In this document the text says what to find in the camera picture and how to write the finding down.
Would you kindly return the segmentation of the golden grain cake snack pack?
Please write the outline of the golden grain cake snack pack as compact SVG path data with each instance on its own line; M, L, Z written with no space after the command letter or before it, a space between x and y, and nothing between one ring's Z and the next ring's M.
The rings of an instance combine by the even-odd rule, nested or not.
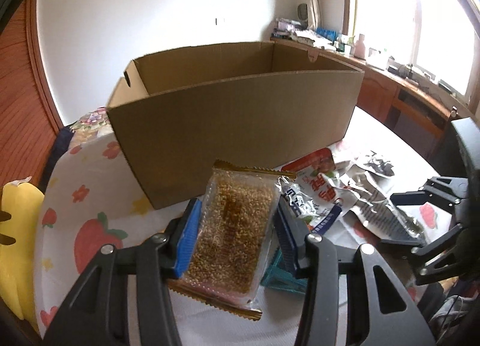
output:
M203 196L199 232L188 269L169 288L205 305L260 320L256 293L272 241L272 218L290 171L217 160Z

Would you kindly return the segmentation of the teal snack packet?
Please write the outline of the teal snack packet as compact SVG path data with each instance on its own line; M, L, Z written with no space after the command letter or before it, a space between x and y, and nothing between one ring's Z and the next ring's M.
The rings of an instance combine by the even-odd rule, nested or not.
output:
M307 291L306 279L297 279L287 271L283 255L278 248L264 272L260 285L272 290L304 295Z

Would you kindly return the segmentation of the white red snack bag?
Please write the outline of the white red snack bag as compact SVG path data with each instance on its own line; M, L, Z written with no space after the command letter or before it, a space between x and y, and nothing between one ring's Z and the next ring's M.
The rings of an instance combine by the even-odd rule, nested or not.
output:
M281 169L296 174L292 183L282 185L290 208L309 230L318 235L326 233L360 199L339 180L333 154L327 147L292 161Z

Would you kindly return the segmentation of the wooden side cabinet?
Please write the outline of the wooden side cabinet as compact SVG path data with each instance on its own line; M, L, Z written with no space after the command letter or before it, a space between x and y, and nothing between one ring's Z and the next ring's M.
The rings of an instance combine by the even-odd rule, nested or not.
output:
M368 66L363 60L310 47L282 38L272 41L321 53L363 70L357 106L392 130L426 160L441 144L451 120L452 108L438 96L425 93L401 77Z

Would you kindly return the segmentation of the white strawberry print sheet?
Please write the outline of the white strawberry print sheet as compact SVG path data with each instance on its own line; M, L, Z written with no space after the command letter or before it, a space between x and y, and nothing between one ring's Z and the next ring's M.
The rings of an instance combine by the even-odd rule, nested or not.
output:
M334 162L371 151L394 166L391 194L409 191L435 171L408 144L363 110L354 110L343 140L331 146ZM142 243L181 215L184 203L155 210L140 188L114 134L90 140L61 156L46 189L35 248L34 295L41 331L54 319L67 292L95 253ZM351 210L327 230L335 244L375 244ZM257 322L173 294L172 303L186 345L291 345L304 297L261 286Z

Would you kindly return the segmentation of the brown cardboard box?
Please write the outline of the brown cardboard box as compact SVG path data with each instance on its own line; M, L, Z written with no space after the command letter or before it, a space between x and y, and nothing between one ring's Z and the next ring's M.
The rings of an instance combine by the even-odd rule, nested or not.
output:
M202 195L216 160L273 169L345 136L364 73L283 43L181 47L131 60L107 103L151 205Z

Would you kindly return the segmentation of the floral quilt blanket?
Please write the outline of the floral quilt blanket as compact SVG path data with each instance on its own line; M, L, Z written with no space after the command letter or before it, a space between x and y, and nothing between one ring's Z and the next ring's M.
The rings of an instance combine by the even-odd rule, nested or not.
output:
M71 124L70 130L73 136L68 147L69 150L113 132L105 107L86 113Z

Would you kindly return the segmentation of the dark blue blanket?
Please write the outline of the dark blue blanket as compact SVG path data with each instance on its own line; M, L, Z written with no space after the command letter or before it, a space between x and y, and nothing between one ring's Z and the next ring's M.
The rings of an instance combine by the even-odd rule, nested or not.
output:
M61 156L67 152L73 136L74 132L72 131L70 126L65 126L61 128L59 133L57 134L55 141L49 151L46 165L41 173L41 178L37 186L42 193L46 192L55 165L57 164Z

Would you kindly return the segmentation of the yellow plush toy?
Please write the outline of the yellow plush toy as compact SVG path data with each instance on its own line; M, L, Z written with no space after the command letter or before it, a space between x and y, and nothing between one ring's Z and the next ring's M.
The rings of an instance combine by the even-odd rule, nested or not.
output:
M1 192L1 210L11 215L1 223L1 233L16 240L1 246L1 299L18 319L37 331L33 262L44 194L27 180L7 183Z

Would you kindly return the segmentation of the pink bottle on cabinet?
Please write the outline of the pink bottle on cabinet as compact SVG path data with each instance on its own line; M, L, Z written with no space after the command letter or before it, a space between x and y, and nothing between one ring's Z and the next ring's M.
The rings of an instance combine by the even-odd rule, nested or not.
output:
M365 35L359 34L355 42L354 57L360 60L366 60L367 58L366 46L364 41L365 41Z

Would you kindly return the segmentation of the red-brown wooden wardrobe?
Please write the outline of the red-brown wooden wardrobe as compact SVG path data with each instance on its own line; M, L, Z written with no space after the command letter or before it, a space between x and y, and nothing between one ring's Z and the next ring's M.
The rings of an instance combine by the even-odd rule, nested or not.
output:
M63 127L38 37L37 0L24 0L1 34L1 184L38 184Z

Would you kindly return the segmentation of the pile of papers on cabinet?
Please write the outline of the pile of papers on cabinet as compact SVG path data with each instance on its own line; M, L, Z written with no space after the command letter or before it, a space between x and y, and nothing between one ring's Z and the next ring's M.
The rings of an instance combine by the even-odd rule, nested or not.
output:
M310 47L334 51L334 44L328 38L318 35L317 32L307 29L300 21L277 18L274 21L271 38L289 40L302 43Z

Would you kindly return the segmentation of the window with frame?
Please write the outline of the window with frame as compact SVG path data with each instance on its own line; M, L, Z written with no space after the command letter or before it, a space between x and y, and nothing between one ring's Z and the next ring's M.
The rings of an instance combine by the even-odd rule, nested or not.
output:
M352 32L365 45L473 104L479 35L460 0L352 0Z

